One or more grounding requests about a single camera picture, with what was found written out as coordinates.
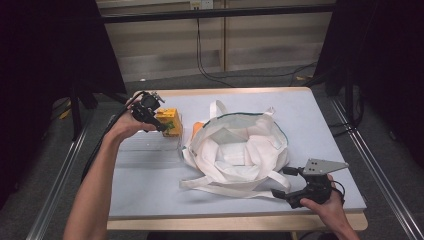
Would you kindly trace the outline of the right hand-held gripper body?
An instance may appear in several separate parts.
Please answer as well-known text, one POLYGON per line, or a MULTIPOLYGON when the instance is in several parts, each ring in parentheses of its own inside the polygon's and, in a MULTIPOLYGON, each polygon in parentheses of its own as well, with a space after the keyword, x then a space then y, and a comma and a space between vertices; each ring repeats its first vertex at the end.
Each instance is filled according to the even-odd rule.
POLYGON ((306 186, 302 190, 286 193, 285 200, 293 209, 302 207, 302 198, 322 204, 330 198, 331 191, 334 190, 340 194, 341 202, 344 202, 345 188, 338 190, 334 187, 334 181, 328 178, 328 174, 348 167, 349 164, 345 162, 310 158, 304 167, 298 167, 298 175, 304 178, 306 186))

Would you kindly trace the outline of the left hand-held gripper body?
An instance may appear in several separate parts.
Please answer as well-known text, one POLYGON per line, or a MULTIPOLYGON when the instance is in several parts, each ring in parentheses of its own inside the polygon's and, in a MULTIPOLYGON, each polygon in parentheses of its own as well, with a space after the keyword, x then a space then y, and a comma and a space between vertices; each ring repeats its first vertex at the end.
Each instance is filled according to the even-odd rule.
POLYGON ((156 110, 164 103, 164 100, 156 92, 142 91, 140 101, 131 105, 132 116, 140 121, 156 125, 159 121, 155 118, 156 110))

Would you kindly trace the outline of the yellow drink carton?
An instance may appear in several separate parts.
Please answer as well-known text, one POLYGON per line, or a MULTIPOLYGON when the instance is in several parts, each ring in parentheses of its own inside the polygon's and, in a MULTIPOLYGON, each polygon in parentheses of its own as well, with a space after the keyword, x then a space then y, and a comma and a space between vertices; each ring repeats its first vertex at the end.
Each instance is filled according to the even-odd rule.
POLYGON ((162 130, 164 137, 179 137, 182 135, 183 127, 176 108, 159 108, 156 112, 156 119, 165 126, 165 129, 162 130))

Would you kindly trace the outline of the clear plastic bin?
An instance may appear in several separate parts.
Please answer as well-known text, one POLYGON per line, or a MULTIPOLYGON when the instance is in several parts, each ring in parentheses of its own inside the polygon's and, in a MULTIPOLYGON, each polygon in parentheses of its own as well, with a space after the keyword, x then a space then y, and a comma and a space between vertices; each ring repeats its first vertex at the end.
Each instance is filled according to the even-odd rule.
POLYGON ((165 137, 161 132, 138 131, 125 139, 118 150, 119 162, 179 162, 181 137, 165 137))

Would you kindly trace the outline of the white canvas tote bag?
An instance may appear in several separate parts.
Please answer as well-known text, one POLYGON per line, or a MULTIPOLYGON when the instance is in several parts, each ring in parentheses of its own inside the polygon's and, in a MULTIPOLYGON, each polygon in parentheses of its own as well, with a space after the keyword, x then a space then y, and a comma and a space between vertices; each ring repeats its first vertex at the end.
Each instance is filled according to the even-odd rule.
POLYGON ((263 113, 227 111, 216 100, 210 119, 193 126, 182 149, 184 161, 203 176, 182 180, 182 188, 235 198, 270 198, 269 190, 257 187, 268 179, 288 191, 290 181, 280 174, 288 163, 288 138, 274 121, 275 110, 263 113))

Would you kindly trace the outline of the person's right hand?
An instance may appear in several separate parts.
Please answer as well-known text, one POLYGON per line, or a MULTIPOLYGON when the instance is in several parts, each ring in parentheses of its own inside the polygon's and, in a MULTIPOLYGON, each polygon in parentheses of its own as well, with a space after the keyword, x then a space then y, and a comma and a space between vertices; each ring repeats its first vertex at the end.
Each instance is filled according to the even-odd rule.
POLYGON ((333 232, 341 232, 346 227, 347 220, 337 191, 332 190, 330 198, 322 204, 308 198, 302 198, 300 203, 317 214, 325 226, 333 232))

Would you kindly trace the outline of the person's left hand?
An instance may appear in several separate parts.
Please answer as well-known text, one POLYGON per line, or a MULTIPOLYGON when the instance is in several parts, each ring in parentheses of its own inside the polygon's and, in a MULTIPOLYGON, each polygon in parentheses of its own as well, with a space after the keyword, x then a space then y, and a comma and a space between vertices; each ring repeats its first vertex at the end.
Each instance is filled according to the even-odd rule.
POLYGON ((109 130, 108 135, 122 142, 140 130, 154 131, 155 129, 156 127, 152 124, 136 120, 131 111, 127 109, 109 130))

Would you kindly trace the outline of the black metal stand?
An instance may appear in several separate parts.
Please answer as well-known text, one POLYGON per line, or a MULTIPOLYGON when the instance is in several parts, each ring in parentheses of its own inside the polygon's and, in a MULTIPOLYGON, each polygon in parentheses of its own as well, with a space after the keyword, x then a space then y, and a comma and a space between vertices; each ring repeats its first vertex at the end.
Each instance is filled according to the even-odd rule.
POLYGON ((80 136, 83 124, 80 113, 80 103, 86 109, 95 109, 98 106, 93 90, 89 85, 73 84, 70 88, 71 112, 73 120, 73 141, 80 136))
POLYGON ((364 114, 364 101, 362 95, 359 94, 354 97, 354 78, 352 72, 345 69, 345 80, 344 80, 344 96, 345 96, 345 116, 347 122, 347 132, 355 130, 363 119, 364 114))

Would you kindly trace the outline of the black curtain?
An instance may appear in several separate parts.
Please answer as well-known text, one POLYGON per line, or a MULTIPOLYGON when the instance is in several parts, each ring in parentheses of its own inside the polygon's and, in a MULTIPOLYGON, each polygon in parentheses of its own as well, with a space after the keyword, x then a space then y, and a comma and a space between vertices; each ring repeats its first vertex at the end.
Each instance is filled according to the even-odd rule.
POLYGON ((96 0, 0 0, 0 207, 30 165, 53 103, 94 108, 126 88, 96 0))
POLYGON ((424 168, 424 0, 336 0, 315 74, 359 86, 424 168))

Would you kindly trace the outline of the black horizontal bar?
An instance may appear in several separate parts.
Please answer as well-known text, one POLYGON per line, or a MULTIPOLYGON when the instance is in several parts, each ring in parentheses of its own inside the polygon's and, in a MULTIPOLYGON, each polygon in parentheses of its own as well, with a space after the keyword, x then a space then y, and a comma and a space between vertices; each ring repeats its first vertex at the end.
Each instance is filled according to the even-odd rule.
POLYGON ((113 14, 103 15, 101 22, 104 24, 150 22, 167 20, 187 20, 222 17, 245 17, 261 15, 309 14, 333 12, 336 4, 291 5, 276 7, 255 8, 228 8, 210 10, 186 10, 143 14, 113 14))

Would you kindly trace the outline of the aluminium floor rail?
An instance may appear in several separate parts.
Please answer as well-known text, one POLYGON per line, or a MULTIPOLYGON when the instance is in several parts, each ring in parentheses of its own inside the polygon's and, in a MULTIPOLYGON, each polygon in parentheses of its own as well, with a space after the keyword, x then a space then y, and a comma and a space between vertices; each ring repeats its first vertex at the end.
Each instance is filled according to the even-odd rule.
POLYGON ((382 192, 386 202, 390 206, 392 212, 406 233, 408 239, 424 240, 424 232, 420 229, 418 222, 415 220, 408 207, 393 188, 374 154, 368 147, 366 141, 363 139, 361 133, 356 127, 353 127, 349 123, 346 110, 342 103, 334 97, 331 97, 330 101, 339 119, 345 126, 345 129, 347 130, 353 144, 359 151, 359 154, 366 164, 370 174, 376 181, 376 184, 382 192))
POLYGON ((77 138, 72 142, 67 155, 56 176, 54 184, 45 200, 42 209, 39 211, 26 240, 43 240, 52 216, 57 208, 60 197, 64 191, 65 184, 72 171, 76 158, 85 141, 87 129, 92 121, 94 112, 90 111, 84 119, 83 128, 77 138))

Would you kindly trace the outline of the white wall socket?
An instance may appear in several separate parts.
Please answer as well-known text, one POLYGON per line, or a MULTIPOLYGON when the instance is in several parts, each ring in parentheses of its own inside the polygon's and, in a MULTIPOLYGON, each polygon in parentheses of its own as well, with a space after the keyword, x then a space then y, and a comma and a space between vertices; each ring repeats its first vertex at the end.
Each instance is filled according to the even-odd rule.
POLYGON ((214 8, 213 0, 190 0, 191 10, 209 10, 214 8))

